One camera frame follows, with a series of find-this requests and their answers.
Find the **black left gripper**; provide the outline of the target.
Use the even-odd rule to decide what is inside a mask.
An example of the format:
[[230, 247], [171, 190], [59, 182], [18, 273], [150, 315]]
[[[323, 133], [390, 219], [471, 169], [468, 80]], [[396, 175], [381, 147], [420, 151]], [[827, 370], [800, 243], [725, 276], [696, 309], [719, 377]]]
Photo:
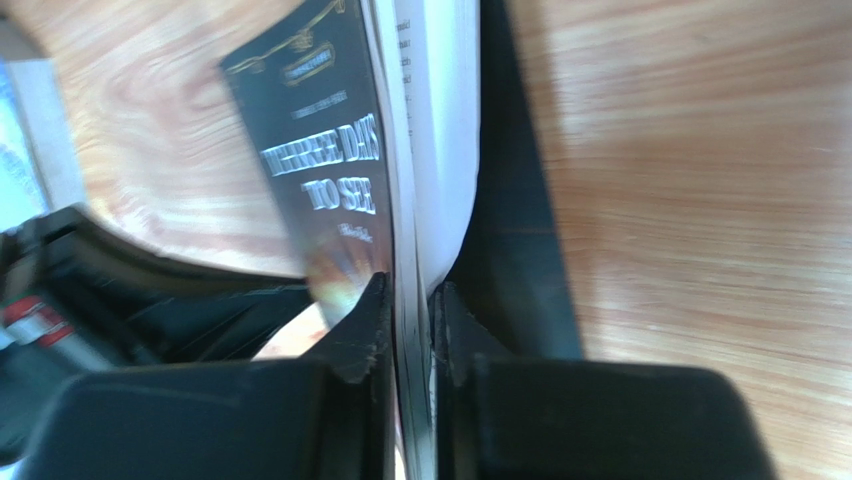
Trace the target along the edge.
[[68, 207], [1, 236], [1, 463], [89, 372], [248, 359], [311, 302], [301, 280], [158, 255]]

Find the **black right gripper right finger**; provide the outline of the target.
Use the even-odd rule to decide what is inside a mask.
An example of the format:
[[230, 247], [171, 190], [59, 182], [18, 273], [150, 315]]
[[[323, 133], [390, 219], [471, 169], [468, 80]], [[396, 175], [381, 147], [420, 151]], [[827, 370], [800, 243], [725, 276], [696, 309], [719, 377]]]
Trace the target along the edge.
[[510, 353], [452, 283], [430, 300], [441, 479], [772, 479], [718, 372]]

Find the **Three Days to See book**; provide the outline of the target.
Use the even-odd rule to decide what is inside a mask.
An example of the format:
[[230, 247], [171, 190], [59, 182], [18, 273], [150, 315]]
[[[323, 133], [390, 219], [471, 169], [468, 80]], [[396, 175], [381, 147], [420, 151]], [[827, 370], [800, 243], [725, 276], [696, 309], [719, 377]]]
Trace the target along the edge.
[[326, 322], [384, 273], [397, 425], [439, 472], [443, 315], [582, 355], [503, 1], [304, 1], [220, 64]]

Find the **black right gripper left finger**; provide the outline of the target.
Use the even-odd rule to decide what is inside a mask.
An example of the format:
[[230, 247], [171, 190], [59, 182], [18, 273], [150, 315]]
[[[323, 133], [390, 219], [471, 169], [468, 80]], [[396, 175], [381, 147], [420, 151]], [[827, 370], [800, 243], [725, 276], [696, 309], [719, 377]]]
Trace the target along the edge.
[[49, 403], [20, 479], [391, 479], [392, 287], [295, 359], [91, 373]]

